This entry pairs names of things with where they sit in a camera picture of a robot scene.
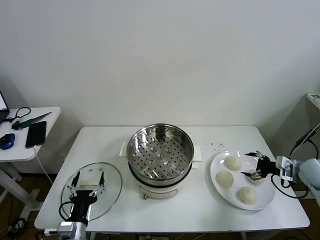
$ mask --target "white wall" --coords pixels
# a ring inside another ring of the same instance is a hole
[[[320,90],[319,9],[312,0],[1,1],[0,88],[13,107],[62,108],[45,146],[53,172],[81,126],[255,125],[274,154],[288,154],[310,127],[303,96]]]

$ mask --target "smartphone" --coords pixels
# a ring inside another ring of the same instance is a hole
[[[27,149],[39,146],[46,141],[47,122],[40,121],[29,126],[28,135],[26,137],[25,147]]]

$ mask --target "laptop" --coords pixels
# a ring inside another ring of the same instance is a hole
[[[9,113],[10,113],[10,110],[6,104],[4,96],[0,91],[0,124],[9,115]]]

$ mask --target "steamed bun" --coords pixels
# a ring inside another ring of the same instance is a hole
[[[249,171],[247,171],[248,173],[252,174],[254,173],[256,170],[255,169],[250,169]],[[264,178],[261,178],[259,180],[253,180],[252,178],[246,176],[245,177],[250,183],[252,183],[253,185],[261,185],[264,183],[265,179]]]
[[[248,205],[253,205],[258,200],[256,191],[249,186],[244,186],[243,188],[241,188],[240,191],[237,192],[237,195],[241,202]]]
[[[233,171],[238,171],[243,165],[244,162],[237,156],[229,156],[226,159],[226,166]]]
[[[234,183],[234,177],[226,170],[222,170],[216,174],[217,182],[224,188],[230,188]]]

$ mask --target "stainless steel steamer basket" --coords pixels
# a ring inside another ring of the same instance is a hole
[[[127,146],[129,168],[141,183],[166,188],[182,181],[192,167],[194,145],[180,128],[153,124],[136,132]]]

